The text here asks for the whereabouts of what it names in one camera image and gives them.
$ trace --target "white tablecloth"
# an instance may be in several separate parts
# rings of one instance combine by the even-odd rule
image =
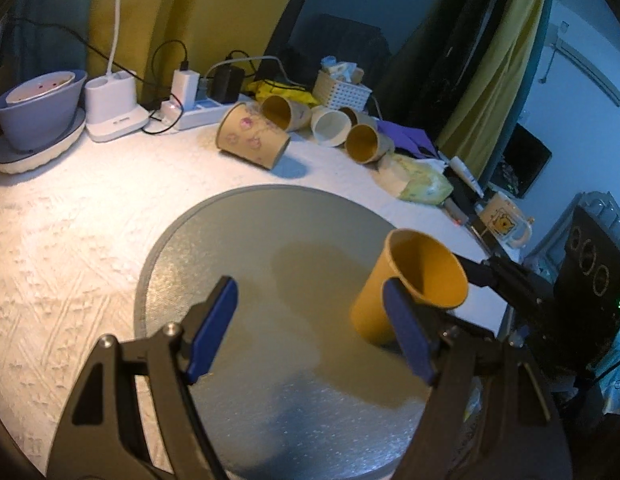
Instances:
[[[45,469],[56,423],[99,335],[133,337],[135,286],[157,238],[190,207],[254,184],[296,184],[341,195],[398,227],[439,238],[456,253],[484,253],[437,208],[404,203],[340,150],[294,136],[272,171],[218,153],[215,129],[106,144],[85,135],[44,168],[0,174],[0,417]],[[497,331],[506,304],[472,287],[456,314]],[[139,382],[149,446],[167,466]]]

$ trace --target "round gray placemat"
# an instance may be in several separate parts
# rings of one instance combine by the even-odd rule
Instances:
[[[239,285],[211,373],[191,388],[226,469],[336,480],[396,466],[427,388],[348,319],[392,228],[333,194],[256,186],[195,206],[156,243],[136,293],[136,336],[182,319],[223,274]]]

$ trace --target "yellow curtain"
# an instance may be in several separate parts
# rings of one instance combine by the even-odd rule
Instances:
[[[190,66],[205,72],[240,48],[253,56],[263,55],[267,42],[289,0],[122,0],[121,30],[116,61],[149,77],[154,49],[169,39],[183,40]],[[114,0],[92,0],[90,41],[103,52],[110,51]],[[157,56],[157,75],[169,85],[183,52],[171,44]],[[106,62],[88,57],[91,76],[104,72]],[[145,86],[142,100],[152,94]]]
[[[487,165],[521,86],[543,3],[508,1],[487,53],[437,139],[445,155],[458,155],[476,176]]]

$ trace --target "basket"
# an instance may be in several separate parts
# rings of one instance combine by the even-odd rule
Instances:
[[[372,90],[365,85],[353,85],[331,78],[323,70],[314,84],[312,95],[324,106],[338,110],[349,106],[359,112],[363,111],[365,103],[370,97]]]

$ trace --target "power strip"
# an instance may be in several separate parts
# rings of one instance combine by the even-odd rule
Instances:
[[[252,99],[240,94],[237,102],[248,103]],[[197,126],[207,126],[208,124],[216,124],[223,119],[223,116],[232,108],[236,103],[229,105],[222,105],[217,103],[213,99],[207,98],[201,101],[195,101],[194,109],[187,112],[183,112],[181,119],[179,119],[172,127],[175,130],[189,130],[190,128],[196,128]],[[178,105],[172,101],[167,100],[161,103],[161,114],[163,115],[161,122],[166,126],[170,126],[177,120],[181,109]]]

